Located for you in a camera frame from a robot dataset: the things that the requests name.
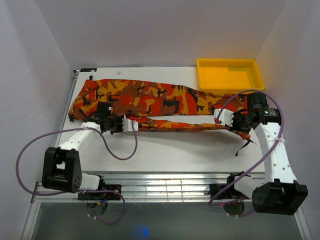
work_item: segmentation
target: white table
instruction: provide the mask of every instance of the white table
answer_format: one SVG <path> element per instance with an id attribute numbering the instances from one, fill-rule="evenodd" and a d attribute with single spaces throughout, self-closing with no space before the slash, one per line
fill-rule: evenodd
<path id="1" fill-rule="evenodd" d="M 198 89 L 195 67 L 101 67 L 96 72 L 80 72 L 74 85 L 70 106 L 85 80 L 93 75 L 100 79 L 132 79 L 166 84 L 184 85 Z M 166 119 L 185 123 L 213 123 L 212 116 L 164 116 Z M 80 121 L 65 119 L 63 129 L 78 128 Z M 59 144 L 73 133 L 63 133 Z M 80 156 L 84 172 L 154 172 L 154 173 L 230 173 L 247 170 L 262 156 L 258 139 L 251 131 L 252 140 L 235 157 L 236 151 L 246 143 L 239 136 L 226 130 L 204 132 L 138 132 L 138 149 L 127 161 L 113 158 L 101 139 L 95 140 Z M 104 133 L 110 149 L 119 157 L 129 156 L 135 141 L 132 133 Z M 263 172 L 263 164 L 254 172 Z"/>

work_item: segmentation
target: orange camouflage cloth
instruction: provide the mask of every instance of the orange camouflage cloth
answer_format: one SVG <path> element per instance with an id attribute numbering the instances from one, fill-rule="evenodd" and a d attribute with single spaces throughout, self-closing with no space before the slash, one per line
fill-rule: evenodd
<path id="1" fill-rule="evenodd" d="M 170 115 L 213 115 L 231 97 L 194 90 L 187 86 L 141 80 L 102 79 L 85 81 L 84 86 L 69 110 L 70 120 L 84 120 L 94 116 L 98 102 L 112 104 L 112 115 L 126 115 L 139 124 L 139 131 L 206 131 L 227 129 L 214 123 L 189 124 L 148 117 Z M 226 106 L 236 112 L 245 109 L 246 96 L 236 97 Z M 233 131 L 244 140 L 250 135 Z"/>

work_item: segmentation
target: yellow tray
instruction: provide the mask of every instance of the yellow tray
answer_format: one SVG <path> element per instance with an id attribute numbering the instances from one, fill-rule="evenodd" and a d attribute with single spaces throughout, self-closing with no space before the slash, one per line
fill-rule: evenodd
<path id="1" fill-rule="evenodd" d="M 236 94 L 246 89 L 265 90 L 254 59 L 198 59 L 196 67 L 199 88 L 205 92 Z"/>

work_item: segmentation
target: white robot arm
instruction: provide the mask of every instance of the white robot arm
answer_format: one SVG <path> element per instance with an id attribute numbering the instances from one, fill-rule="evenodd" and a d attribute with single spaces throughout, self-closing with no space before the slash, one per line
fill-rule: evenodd
<path id="1" fill-rule="evenodd" d="M 275 141 L 275 149 L 263 161 L 265 170 L 264 184 L 250 176 L 241 178 L 234 184 L 234 190 L 252 200 L 253 208 L 259 213 L 293 215 L 308 195 L 307 186 L 299 184 L 289 163 L 283 136 L 279 138 L 281 118 L 277 109 L 269 108 L 262 93 L 247 96 L 248 113 L 232 112 L 224 109 L 219 124 L 249 133 L 250 129 L 259 140 L 262 155 L 265 155 Z M 221 110 L 214 111 L 216 118 Z M 233 175 L 230 182 L 239 178 Z"/>
<path id="2" fill-rule="evenodd" d="M 81 171 L 80 156 L 100 133 L 138 131 L 138 123 L 123 116 L 112 116 L 109 103 L 99 102 L 94 117 L 88 117 L 70 139 L 58 147 L 49 147 L 44 154 L 42 186 L 64 192 L 100 190 L 103 184 L 99 175 Z"/>

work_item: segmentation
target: black strap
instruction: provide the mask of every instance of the black strap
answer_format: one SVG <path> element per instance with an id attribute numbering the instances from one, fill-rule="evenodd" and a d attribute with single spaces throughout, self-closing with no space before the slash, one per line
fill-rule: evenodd
<path id="1" fill-rule="evenodd" d="M 236 151 L 235 156 L 238 157 L 239 151 L 240 151 L 241 149 L 245 148 L 246 146 L 248 146 L 249 143 L 254 143 L 254 141 L 252 141 L 251 139 L 249 139 L 249 140 L 245 143 L 245 145 L 243 145 L 238 151 Z"/>

